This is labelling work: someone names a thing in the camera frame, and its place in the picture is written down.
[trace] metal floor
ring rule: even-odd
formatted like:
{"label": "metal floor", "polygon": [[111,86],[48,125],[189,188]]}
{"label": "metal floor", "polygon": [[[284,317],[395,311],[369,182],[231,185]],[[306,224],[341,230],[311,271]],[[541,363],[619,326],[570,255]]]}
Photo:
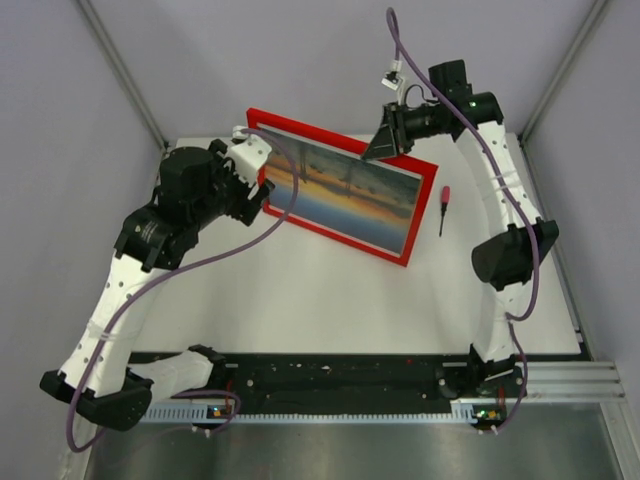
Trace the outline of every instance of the metal floor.
{"label": "metal floor", "polygon": [[207,440],[167,428],[109,433],[85,480],[616,480],[617,462],[597,405],[523,405],[499,437],[470,427],[245,426]]}

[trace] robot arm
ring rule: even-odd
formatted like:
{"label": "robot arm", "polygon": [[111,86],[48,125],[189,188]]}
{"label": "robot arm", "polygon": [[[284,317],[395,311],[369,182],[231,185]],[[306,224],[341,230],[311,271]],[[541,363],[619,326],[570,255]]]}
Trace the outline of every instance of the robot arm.
{"label": "robot arm", "polygon": [[[501,177],[533,224],[540,261],[558,237],[556,222],[544,221],[525,192],[506,145],[503,115],[491,93],[474,94],[467,82],[464,61],[437,65],[429,77],[479,130],[498,162]],[[415,140],[449,134],[466,158],[480,190],[491,238],[473,249],[471,261],[484,286],[480,325],[471,345],[469,365],[476,382],[510,371],[514,347],[505,320],[507,308],[518,310],[524,284],[533,273],[531,242],[520,216],[504,195],[500,178],[470,130],[440,102],[416,108],[400,102],[384,106],[381,126],[362,156],[380,160],[409,153]]]}
{"label": "robot arm", "polygon": [[136,338],[159,288],[134,302],[110,333],[114,313],[140,289],[177,269],[198,233],[227,215],[251,225],[273,185],[256,186],[271,147],[256,136],[234,131],[234,145],[215,140],[208,150],[177,148],[160,164],[160,183],[149,204],[124,221],[100,300],[71,356],[46,372],[40,387],[69,403],[100,340],[105,345],[82,385],[77,411],[116,430],[133,427],[152,402],[207,385],[222,356],[195,346],[176,357],[127,368]]}

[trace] white wall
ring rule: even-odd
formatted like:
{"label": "white wall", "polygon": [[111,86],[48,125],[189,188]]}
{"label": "white wall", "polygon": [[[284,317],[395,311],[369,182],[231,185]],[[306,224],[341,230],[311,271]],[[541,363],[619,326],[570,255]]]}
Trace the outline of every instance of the white wall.
{"label": "white wall", "polygon": [[66,409],[38,388],[82,334],[159,154],[68,0],[0,15],[0,478],[55,475]]}
{"label": "white wall", "polygon": [[424,69],[464,58],[520,131],[592,0],[94,0],[165,135],[228,135],[255,106],[373,133],[394,95],[385,10]]}
{"label": "white wall", "polygon": [[612,2],[530,144],[581,315],[640,419],[640,3]]}

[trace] metal profile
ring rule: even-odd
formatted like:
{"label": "metal profile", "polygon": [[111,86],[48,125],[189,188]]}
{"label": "metal profile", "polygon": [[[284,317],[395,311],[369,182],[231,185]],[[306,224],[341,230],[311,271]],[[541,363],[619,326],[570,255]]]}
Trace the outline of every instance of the metal profile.
{"label": "metal profile", "polygon": [[[483,405],[492,398],[463,398]],[[536,362],[529,365],[527,396],[522,403],[624,403],[626,397],[613,362]]]}
{"label": "metal profile", "polygon": [[122,57],[118,53],[107,29],[105,28],[98,12],[91,3],[90,0],[73,0],[73,3],[78,8],[83,20],[87,24],[91,31],[98,47],[102,51],[104,58],[106,59],[109,67],[116,76],[122,91],[126,95],[127,99],[131,103],[140,120],[145,128],[149,131],[149,134],[155,141],[158,148],[165,150],[167,146],[167,140],[162,134],[158,123],[151,114],[151,110],[147,106],[144,97],[140,93],[140,89],[133,81],[133,77],[129,73],[129,69],[125,65]]}
{"label": "metal profile", "polygon": [[551,102],[571,73],[576,60],[579,58],[585,46],[593,37],[594,32],[604,19],[610,4],[611,0],[595,0],[591,5],[591,9],[578,29],[578,33],[564,54],[560,65],[549,82],[549,85],[545,88],[542,98],[538,100],[533,113],[527,120],[522,133],[519,135],[523,143],[526,143],[529,140],[532,133],[540,123],[540,120],[549,109]]}
{"label": "metal profile", "polygon": [[640,480],[640,445],[628,404],[603,403],[602,415],[624,480]]}

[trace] white tabletop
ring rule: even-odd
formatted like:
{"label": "white tabletop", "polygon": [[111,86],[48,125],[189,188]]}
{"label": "white tabletop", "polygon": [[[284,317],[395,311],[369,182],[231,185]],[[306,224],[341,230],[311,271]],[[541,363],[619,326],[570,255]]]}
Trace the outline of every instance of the white tabletop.
{"label": "white tabletop", "polygon": [[[181,139],[178,146],[206,147],[209,140]],[[246,353],[467,353],[481,298],[471,250],[488,238],[480,196],[450,138],[422,140],[412,156],[440,169],[408,267],[285,223],[249,251],[169,281],[135,350],[180,351],[200,343]],[[444,185],[451,187],[451,203],[438,238]],[[218,219],[183,265],[243,244],[274,221],[261,214],[245,227]],[[551,256],[541,267],[536,310],[517,333],[528,353],[579,352]]]}

